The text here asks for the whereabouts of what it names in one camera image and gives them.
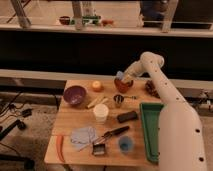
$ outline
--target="blue cup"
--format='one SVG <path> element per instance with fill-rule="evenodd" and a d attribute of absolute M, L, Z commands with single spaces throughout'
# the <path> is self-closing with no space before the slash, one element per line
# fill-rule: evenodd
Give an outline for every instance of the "blue cup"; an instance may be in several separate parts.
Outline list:
<path fill-rule="evenodd" d="M 130 152 L 134 147 L 133 140 L 128 136 L 122 136 L 118 140 L 118 145 L 122 153 Z"/>

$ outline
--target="paper cup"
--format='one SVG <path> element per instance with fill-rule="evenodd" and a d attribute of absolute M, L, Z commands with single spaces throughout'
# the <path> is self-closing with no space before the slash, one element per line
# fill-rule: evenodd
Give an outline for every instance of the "paper cup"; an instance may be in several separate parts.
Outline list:
<path fill-rule="evenodd" d="M 98 123 L 103 124 L 107 120 L 109 108 L 105 104 L 97 104 L 93 109 L 95 119 Z"/>

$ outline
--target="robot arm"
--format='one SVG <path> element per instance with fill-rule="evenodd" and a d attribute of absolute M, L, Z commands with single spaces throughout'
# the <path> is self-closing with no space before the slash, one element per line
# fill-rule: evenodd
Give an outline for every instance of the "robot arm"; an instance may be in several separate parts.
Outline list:
<path fill-rule="evenodd" d="M 158 123 L 160 171 L 207 171 L 200 118 L 163 74 L 163 64 L 162 56 L 144 52 L 126 69 L 122 82 L 147 72 L 164 104 Z"/>

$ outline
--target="purple bowl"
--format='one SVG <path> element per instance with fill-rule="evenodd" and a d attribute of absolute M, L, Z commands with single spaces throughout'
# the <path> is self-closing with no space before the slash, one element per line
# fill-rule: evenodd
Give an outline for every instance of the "purple bowl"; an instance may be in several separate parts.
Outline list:
<path fill-rule="evenodd" d="M 75 85 L 67 88 L 64 91 L 64 100 L 70 105 L 78 105 L 84 101 L 86 90 L 84 87 Z"/>

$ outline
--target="wooden table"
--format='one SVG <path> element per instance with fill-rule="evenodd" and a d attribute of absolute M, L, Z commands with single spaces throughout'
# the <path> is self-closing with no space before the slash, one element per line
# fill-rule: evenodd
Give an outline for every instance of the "wooden table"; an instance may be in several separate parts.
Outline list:
<path fill-rule="evenodd" d="M 91 84 L 93 80 L 67 81 L 65 89 L 72 85 L 81 85 L 87 90 L 87 96 L 84 102 L 75 108 L 68 105 L 62 99 L 46 152 L 45 162 L 62 164 L 58 159 L 56 152 L 56 136 L 62 134 L 64 135 L 62 151 L 66 162 L 65 164 L 143 166 L 145 168 L 157 168 L 157 165 L 151 164 L 146 159 L 144 139 L 141 131 L 141 120 L 128 121 L 120 124 L 117 122 L 116 116 L 120 113 L 131 110 L 135 110 L 139 113 L 139 104 L 141 102 L 160 102 L 160 100 L 155 97 L 151 97 L 147 92 L 145 92 L 145 82 L 135 81 L 133 87 L 125 95 L 137 95 L 139 98 L 137 100 L 125 98 L 121 108 L 115 108 L 113 96 L 119 92 L 115 88 L 113 80 L 100 81 L 104 85 L 104 91 L 102 91 L 102 93 L 109 98 L 109 101 L 105 103 L 110 109 L 106 123 L 103 125 L 97 124 L 92 109 L 85 108 L 91 100 L 100 94 L 92 91 Z M 78 152 L 74 149 L 70 142 L 71 132 L 77 128 L 93 126 L 96 128 L 98 135 L 101 136 L 106 131 L 126 125 L 130 126 L 130 129 L 125 133 L 125 135 L 130 136 L 134 141 L 134 150 L 126 155 L 122 154 L 118 148 L 118 137 L 112 137 L 107 141 L 107 154 L 101 157 L 93 156 L 92 147 L 90 146 Z"/>

